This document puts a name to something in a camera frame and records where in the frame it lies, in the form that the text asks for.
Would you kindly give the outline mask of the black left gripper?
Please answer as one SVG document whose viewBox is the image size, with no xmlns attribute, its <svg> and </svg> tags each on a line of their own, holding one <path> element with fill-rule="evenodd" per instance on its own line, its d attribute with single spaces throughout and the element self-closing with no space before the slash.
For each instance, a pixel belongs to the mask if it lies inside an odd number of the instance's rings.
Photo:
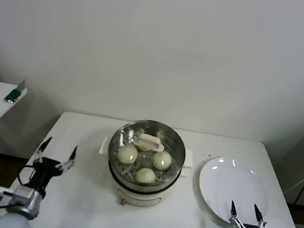
<svg viewBox="0 0 304 228">
<path fill-rule="evenodd" d="M 53 177 L 61 175 L 61 170 L 69 170 L 75 165 L 75 158 L 77 153 L 77 146 L 70 154 L 66 162 L 58 162 L 50 158 L 42 157 L 45 148 L 51 141 L 51 137 L 42 142 L 37 150 L 34 152 L 33 168 L 35 170 L 34 175 L 28 182 L 29 187 L 37 189 L 45 189 L 49 181 Z"/>
</svg>

